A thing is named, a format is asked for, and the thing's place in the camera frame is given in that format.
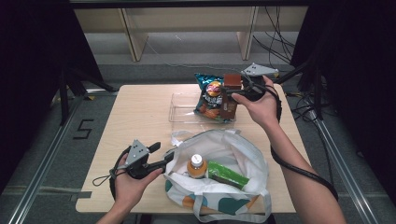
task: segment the bottle cap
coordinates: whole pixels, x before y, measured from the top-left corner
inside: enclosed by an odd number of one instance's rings
[[[191,164],[194,167],[200,167],[202,165],[202,156],[199,154],[195,154],[191,157]]]

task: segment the black tripod leg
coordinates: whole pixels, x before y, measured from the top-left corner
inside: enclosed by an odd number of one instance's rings
[[[86,75],[85,73],[81,72],[79,69],[76,68],[69,68],[69,70],[74,73],[75,75],[82,77],[86,80],[88,80],[89,82],[95,84],[98,87],[101,87],[107,91],[118,91],[119,89],[113,88],[112,86],[107,85],[106,83],[99,81],[93,77],[90,77],[88,75]]]
[[[277,79],[275,83],[277,84],[282,84],[285,81],[291,79],[292,77],[296,76],[299,73],[302,73],[305,68],[308,66],[308,63],[302,63],[300,66],[294,68],[292,71],[288,72],[285,76],[282,76],[281,78]]]

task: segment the aluminum rail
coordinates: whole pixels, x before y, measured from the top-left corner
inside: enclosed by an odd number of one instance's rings
[[[59,128],[54,139],[52,140],[49,149],[46,155],[44,156],[43,161],[40,163],[39,167],[37,168],[37,171],[35,172],[33,179],[31,180],[29,186],[27,187],[26,191],[23,193],[18,205],[16,206],[14,212],[12,213],[11,218],[8,222],[9,224],[23,223],[23,221],[25,220],[30,210],[30,207],[32,206],[35,200],[35,196],[37,195],[40,186],[45,176],[47,175],[47,172],[50,169],[50,166],[52,165],[52,162],[58,152],[58,149],[61,146],[62,141],[64,140],[64,136],[69,128],[70,121],[75,115],[78,107],[81,105],[83,98],[84,98],[83,96],[79,96],[75,98],[70,108],[70,116],[65,121],[64,125]]]
[[[315,119],[317,118],[315,111],[310,111],[310,116],[318,125],[318,128],[323,135],[323,138],[327,145],[327,149],[329,151],[329,155],[332,158],[332,161],[334,162],[335,167],[346,186],[346,190],[349,192],[353,203],[356,205],[356,208],[361,215],[361,220],[366,224],[379,223],[375,212],[373,211],[371,205],[367,201],[366,197],[361,191],[361,188],[353,177],[339,148],[332,140],[332,136],[330,135],[324,121],[321,119]]]

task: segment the forearm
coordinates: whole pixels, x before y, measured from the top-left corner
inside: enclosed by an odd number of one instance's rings
[[[283,161],[315,174],[277,123],[263,124],[276,154]],[[304,223],[345,223],[332,193],[315,180],[281,167],[293,205]]]
[[[130,213],[128,207],[114,203],[110,211],[108,211],[97,224],[120,224]]]

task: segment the black cable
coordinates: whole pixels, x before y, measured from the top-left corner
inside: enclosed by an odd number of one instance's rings
[[[257,39],[257,37],[254,35],[253,38],[257,41],[257,43],[264,49],[270,51],[272,54],[274,54],[276,57],[278,57],[280,60],[282,60],[285,63],[289,63],[288,58],[282,55],[281,53],[275,51],[274,49],[270,49],[267,46],[265,46],[260,40]]]
[[[296,118],[294,118],[294,120],[297,120],[297,119],[299,119],[299,118],[303,118],[304,121],[313,121],[313,120],[317,119],[317,118],[314,118],[314,119],[311,120],[311,119],[309,119],[309,118],[306,116],[306,114],[307,114],[308,112],[312,111],[312,110],[314,110],[314,107],[309,106],[303,113],[300,113],[300,112],[295,111],[295,113],[297,113],[299,116],[297,116]]]
[[[272,46],[274,44],[274,38],[275,38],[275,33],[274,33],[274,36],[273,36],[273,38],[271,40],[270,49],[272,49]],[[268,61],[270,62],[271,66],[272,66],[272,63],[271,63],[271,50],[268,52]]]
[[[312,105],[302,105],[302,106],[300,106],[300,107],[296,107],[296,108],[292,109],[291,112],[297,112],[297,113],[298,113],[298,111],[299,111],[300,109],[307,108],[307,107],[311,107],[311,106],[312,106]]]
[[[297,102],[296,108],[298,106],[298,104],[305,98],[305,95],[303,94],[303,97]]]
[[[117,161],[116,161],[116,164],[114,164],[113,169],[111,169],[111,170],[109,171],[109,172],[110,172],[110,175],[102,175],[102,176],[96,177],[96,178],[92,181],[92,184],[93,184],[94,186],[96,186],[96,187],[99,187],[99,186],[101,186],[103,183],[105,183],[105,181],[108,180],[110,177],[113,177],[113,178],[115,179],[115,177],[117,177],[117,176],[119,176],[119,175],[125,174],[126,171],[123,171],[123,172],[121,172],[121,173],[119,173],[119,174],[116,174],[116,171],[117,171],[117,167],[119,166],[119,163],[120,163],[120,161],[121,161],[123,155],[125,155],[126,153],[128,153],[129,150],[130,150],[130,148],[128,147],[128,148],[126,148],[125,150],[122,151],[122,153],[120,154],[119,158],[118,158]],[[99,179],[102,179],[102,178],[103,178],[104,180],[102,180],[102,181],[99,182],[98,184],[95,183],[95,181],[97,181],[97,180],[99,180]]]
[[[276,24],[274,24],[274,21],[273,21],[273,19],[271,18],[271,16],[270,16],[270,13],[268,12],[268,8],[267,7],[265,7],[265,11],[267,12],[267,15],[268,15],[268,18],[270,19],[270,21],[271,21],[271,23],[272,23],[272,25],[273,25],[273,27],[274,27],[274,29],[275,29],[275,32],[274,32],[274,36],[273,36],[273,40],[275,39],[275,34],[277,34],[278,36],[279,36],[279,38],[280,38],[280,42],[282,43],[282,48],[283,48],[283,50],[284,50],[284,52],[285,52],[285,54],[286,54],[286,57],[288,58],[288,60],[290,60],[289,59],[289,55],[291,56],[291,53],[290,53],[290,51],[289,51],[289,48],[286,46],[286,44],[285,44],[285,42],[288,42],[289,43],[289,41],[287,41],[283,36],[282,36],[282,34],[280,33],[280,23],[279,23],[279,15],[280,15],[280,7],[276,7]]]
[[[281,42],[281,43],[282,43],[282,40],[280,40],[280,39],[276,39],[276,38],[275,38],[274,40],[277,41],[277,42]],[[292,44],[292,43],[290,43],[288,40],[285,39],[285,41],[286,41],[286,42],[285,42],[286,45],[289,45],[289,46],[292,47],[292,48],[295,47],[295,45]]]

